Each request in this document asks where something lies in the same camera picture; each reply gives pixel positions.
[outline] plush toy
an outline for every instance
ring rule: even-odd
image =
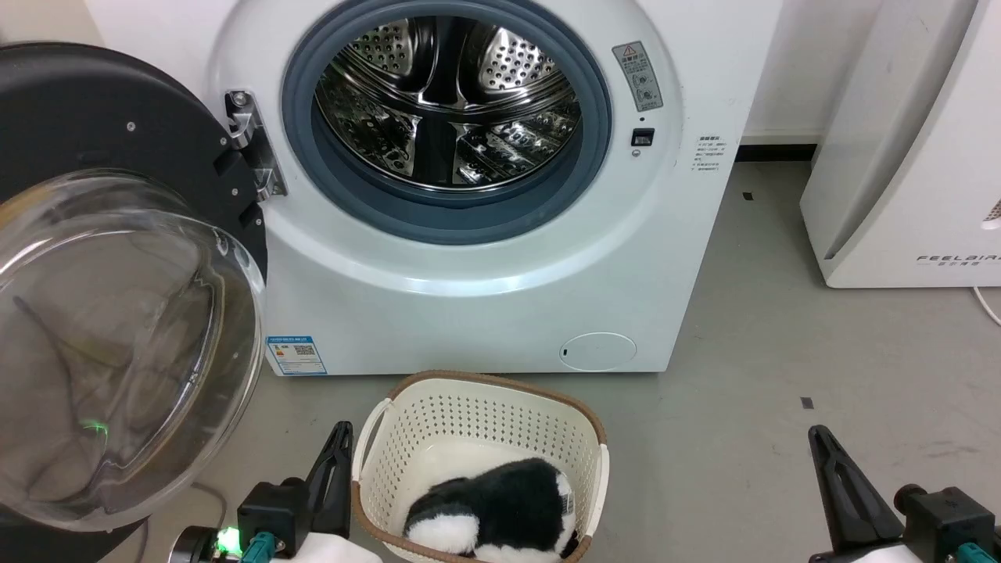
[[[431,487],[410,507],[403,535],[490,563],[555,563],[577,547],[576,523],[570,480],[529,459]]]

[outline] brand logo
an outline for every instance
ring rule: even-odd
[[[933,254],[918,256],[918,265],[980,265],[1001,264],[1001,254]]]

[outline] concrete floor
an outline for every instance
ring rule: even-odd
[[[827,289],[798,210],[808,175],[800,163],[735,168],[666,373],[524,378],[585,401],[608,429],[612,480],[586,561],[805,562],[829,548],[814,424],[888,499],[910,482],[956,485],[1001,511],[1001,328],[965,290]],[[985,294],[1001,310],[1001,292]],[[397,379],[266,374],[199,479],[229,500],[227,524],[258,481],[304,475],[338,420],[359,430]],[[144,561],[218,514],[211,497],[182,493],[150,520]],[[137,547],[105,561],[130,563]]]

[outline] laundry basket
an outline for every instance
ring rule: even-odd
[[[567,561],[576,562],[591,546],[609,484],[598,417],[574,399],[532,385],[423,372],[392,390],[361,429],[351,466],[354,516],[408,561],[467,563],[472,560],[401,537],[410,505],[442,481],[536,457],[570,478],[581,543]]]

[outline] metal hinge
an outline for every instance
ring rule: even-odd
[[[267,140],[267,131],[260,121],[257,104],[250,92],[226,92],[226,113],[229,116],[230,144],[243,154],[254,173],[257,200],[272,195],[285,195],[285,182],[274,160],[274,151]]]

